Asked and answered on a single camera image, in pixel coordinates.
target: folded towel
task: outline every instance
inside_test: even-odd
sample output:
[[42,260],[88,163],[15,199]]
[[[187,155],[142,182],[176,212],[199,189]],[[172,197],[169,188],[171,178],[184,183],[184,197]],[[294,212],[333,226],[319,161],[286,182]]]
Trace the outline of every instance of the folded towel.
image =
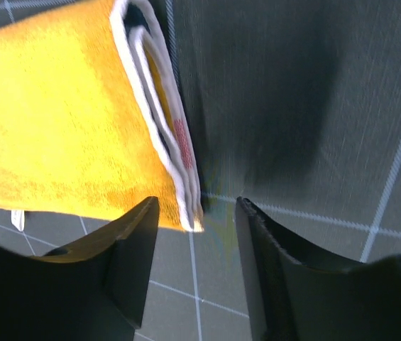
[[160,198],[202,230],[199,177],[146,0],[90,0],[0,29],[0,208],[113,220]]

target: towel tag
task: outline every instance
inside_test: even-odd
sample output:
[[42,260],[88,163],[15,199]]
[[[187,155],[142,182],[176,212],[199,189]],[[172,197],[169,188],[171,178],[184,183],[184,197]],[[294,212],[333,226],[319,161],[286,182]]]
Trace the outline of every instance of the towel tag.
[[23,231],[25,227],[25,211],[23,210],[12,210],[11,211],[11,223],[18,229],[20,232]]

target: towel fold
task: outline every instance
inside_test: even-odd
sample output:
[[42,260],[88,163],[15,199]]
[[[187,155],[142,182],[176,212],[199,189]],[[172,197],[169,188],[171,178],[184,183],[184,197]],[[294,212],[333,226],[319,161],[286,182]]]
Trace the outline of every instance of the towel fold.
[[148,196],[202,231],[199,177],[146,0],[89,0],[0,29],[0,208],[114,220]]

